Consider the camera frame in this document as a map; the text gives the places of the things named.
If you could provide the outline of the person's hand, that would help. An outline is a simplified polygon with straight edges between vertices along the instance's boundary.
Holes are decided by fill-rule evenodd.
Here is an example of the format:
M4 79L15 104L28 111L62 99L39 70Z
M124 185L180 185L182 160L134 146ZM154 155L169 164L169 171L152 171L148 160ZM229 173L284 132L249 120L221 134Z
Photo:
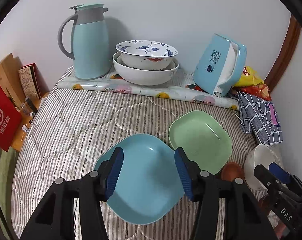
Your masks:
M284 231L286 230L286 228L287 228L286 225L281 220L279 220L278 224L274 228L274 232L276 233L276 236L278 239L282 238L282 235L283 235Z

